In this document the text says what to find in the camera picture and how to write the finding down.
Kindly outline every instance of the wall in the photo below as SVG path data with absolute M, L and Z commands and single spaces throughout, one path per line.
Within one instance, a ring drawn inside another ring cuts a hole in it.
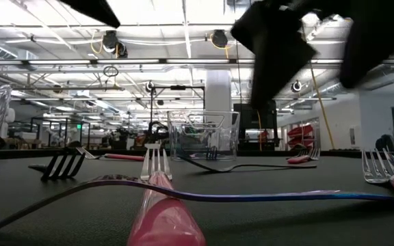
M 336 149 L 359 148 L 360 134 L 360 106 L 358 94 L 338 95 L 337 100 L 324 101 L 326 116 L 330 125 L 334 146 Z M 322 150 L 332 149 L 324 117 L 319 103 L 314 104 L 313 110 L 295 111 L 294 115 L 287 115 L 278 119 L 278 127 L 293 124 L 301 120 L 319 118 L 320 144 Z M 350 128 L 355 128 L 356 145 L 350 142 Z
M 360 92 L 361 129 L 364 148 L 375 148 L 383 134 L 393 135 L 394 93 Z

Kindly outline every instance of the black fork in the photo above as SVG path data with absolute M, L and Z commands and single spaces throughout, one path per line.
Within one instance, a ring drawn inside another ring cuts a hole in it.
M 81 154 L 79 160 L 77 161 L 77 164 L 75 165 L 73 171 L 71 171 L 71 167 L 73 166 L 73 163 L 77 157 L 77 153 L 73 153 L 71 156 L 71 159 L 69 160 L 68 165 L 64 169 L 64 171 L 61 173 L 63 167 L 65 166 L 66 159 L 68 157 L 68 153 L 65 152 L 62 159 L 60 159 L 59 165 L 54 169 L 54 165 L 57 162 L 57 159 L 59 157 L 59 153 L 53 156 L 51 159 L 50 163 L 48 165 L 29 165 L 28 167 L 31 169 L 34 169 L 36 171 L 42 172 L 43 175 L 40 178 L 41 180 L 57 180 L 57 179 L 66 179 L 66 178 L 73 178 L 74 176 L 77 175 L 77 173 L 80 170 L 81 164 L 83 163 L 83 160 L 85 159 L 85 153 Z

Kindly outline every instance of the table surface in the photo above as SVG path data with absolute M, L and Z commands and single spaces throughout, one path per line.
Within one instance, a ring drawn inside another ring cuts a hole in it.
M 85 160 L 74 180 L 40 182 L 29 164 L 51 158 L 0 160 L 0 220 L 78 182 L 105 174 L 138 177 L 141 162 Z M 236 163 L 283 164 L 282 157 L 240 157 Z M 254 194 L 340 189 L 394 195 L 367 184 L 360 159 L 321 157 L 317 169 L 244 167 L 206 174 L 170 162 L 174 188 L 206 194 Z M 208 165 L 224 167 L 228 162 Z M 143 189 L 97 187 L 56 201 L 0 230 L 0 245 L 125 245 Z M 360 200 L 187 202 L 208 245 L 394 245 L 394 204 Z

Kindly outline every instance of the desk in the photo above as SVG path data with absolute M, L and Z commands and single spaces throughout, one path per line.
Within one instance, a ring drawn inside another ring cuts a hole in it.
M 0 160 L 0 220 L 71 187 L 105 174 L 139 176 L 142 163 L 86 160 L 75 180 L 42 183 L 29 164 L 50 158 Z M 285 163 L 283 157 L 239 157 L 236 163 Z M 170 162 L 175 189 L 206 194 L 253 194 L 343 189 L 392 194 L 367 184 L 360 159 L 322 157 L 317 169 L 203 174 Z M 212 165 L 231 165 L 228 162 Z M 125 245 L 143 190 L 88 189 L 0 230 L 0 245 Z M 394 245 L 394 204 L 357 200 L 214 204 L 185 202 L 208 245 Z

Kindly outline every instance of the ceiling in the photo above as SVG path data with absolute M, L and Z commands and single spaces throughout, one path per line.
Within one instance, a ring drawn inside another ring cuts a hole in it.
M 108 0 L 122 26 L 117 36 L 129 52 L 129 59 L 141 58 L 183 58 L 183 59 L 252 59 L 253 54 L 229 35 L 228 31 L 235 19 L 239 18 L 247 6 L 233 9 L 225 0 Z M 338 59 L 341 57 L 345 36 L 351 21 L 335 18 L 317 25 L 317 17 L 308 14 L 303 18 L 309 43 L 317 50 L 315 59 Z M 101 36 L 112 28 L 84 16 L 57 0 L 0 0 L 0 46 L 9 51 L 29 51 L 38 59 L 114 59 L 101 48 Z M 230 49 L 216 49 L 210 41 L 214 29 L 223 29 L 229 38 Z M 170 66 L 167 64 L 117 65 L 119 75 L 110 78 L 103 75 L 105 65 L 95 66 L 36 66 L 28 71 L 18 66 L 0 66 L 0 76 L 9 77 L 16 86 L 34 83 L 37 87 L 105 87 L 109 90 L 91 90 L 89 96 L 98 98 L 146 98 L 147 81 L 157 86 L 204 85 L 207 69 L 227 69 L 232 76 L 232 95 L 237 97 L 241 85 L 242 95 L 250 92 L 251 66 Z M 333 85 L 334 69 L 314 69 L 319 85 Z M 304 85 L 311 83 L 311 71 L 301 70 L 293 80 Z M 115 85 L 120 90 L 111 90 Z M 298 97 L 313 94 L 312 86 L 304 86 L 300 94 L 285 88 L 279 97 Z M 73 94 L 63 91 L 23 92 L 18 98 L 70 98 Z M 163 97 L 192 97 L 193 100 L 167 102 L 156 108 L 201 108 L 202 101 L 191 90 L 165 90 Z M 42 102 L 56 106 L 62 103 Z M 128 101 L 105 101 L 111 107 L 125 112 L 148 113 L 141 104 Z M 66 107 L 77 111 L 94 111 L 83 101 L 64 102 Z

